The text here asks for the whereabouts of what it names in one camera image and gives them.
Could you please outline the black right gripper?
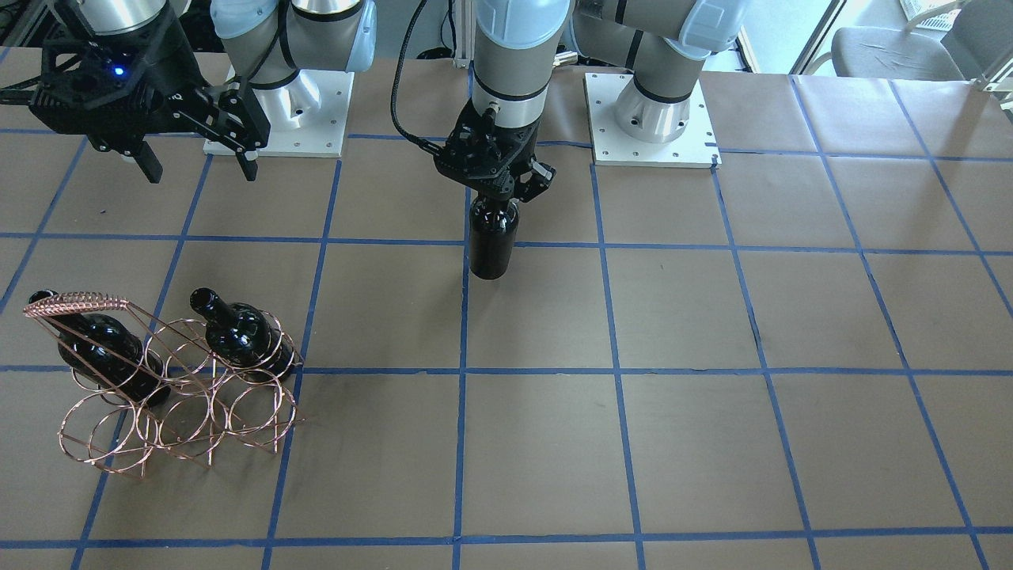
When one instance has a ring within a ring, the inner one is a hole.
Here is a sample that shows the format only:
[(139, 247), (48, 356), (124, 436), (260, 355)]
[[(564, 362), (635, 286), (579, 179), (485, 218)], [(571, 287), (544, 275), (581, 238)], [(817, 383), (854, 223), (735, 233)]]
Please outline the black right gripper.
[(2, 103), (28, 108), (54, 132), (115, 150), (151, 184), (161, 181), (163, 167), (142, 137), (177, 132), (225, 146), (245, 179), (256, 180), (256, 153), (271, 130), (267, 113), (247, 82), (207, 85), (175, 16), (111, 36), (86, 39), (84, 29), (55, 26), (37, 76), (2, 88)]

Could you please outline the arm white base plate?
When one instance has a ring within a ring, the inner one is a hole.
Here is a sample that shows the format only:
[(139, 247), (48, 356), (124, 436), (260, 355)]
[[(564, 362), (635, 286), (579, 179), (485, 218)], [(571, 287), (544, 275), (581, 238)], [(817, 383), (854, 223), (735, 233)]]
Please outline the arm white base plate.
[(649, 100), (632, 74), (586, 73), (594, 163), (598, 166), (691, 167), (723, 163), (701, 84), (688, 100)]
[(271, 123), (261, 158), (341, 158), (355, 73), (301, 70), (293, 81), (254, 90)]

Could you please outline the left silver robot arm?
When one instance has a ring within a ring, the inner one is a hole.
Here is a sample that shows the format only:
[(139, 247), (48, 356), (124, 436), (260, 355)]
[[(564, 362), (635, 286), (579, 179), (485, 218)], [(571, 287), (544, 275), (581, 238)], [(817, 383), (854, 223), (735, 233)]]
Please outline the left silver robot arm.
[(619, 121), (634, 139), (669, 143), (709, 55), (737, 39), (749, 1), (478, 1), (474, 87), (435, 169), (486, 199), (529, 202), (554, 167), (535, 146), (557, 48), (632, 72)]

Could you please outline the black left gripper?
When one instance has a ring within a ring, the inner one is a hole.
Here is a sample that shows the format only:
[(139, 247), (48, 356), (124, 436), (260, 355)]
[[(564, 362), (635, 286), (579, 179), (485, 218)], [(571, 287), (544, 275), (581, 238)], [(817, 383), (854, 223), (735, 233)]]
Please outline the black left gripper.
[(525, 127), (495, 125), (495, 112), (478, 112), (467, 102), (445, 146), (434, 156), (443, 176), (493, 200), (523, 203), (547, 191), (556, 169), (535, 158), (541, 120)]

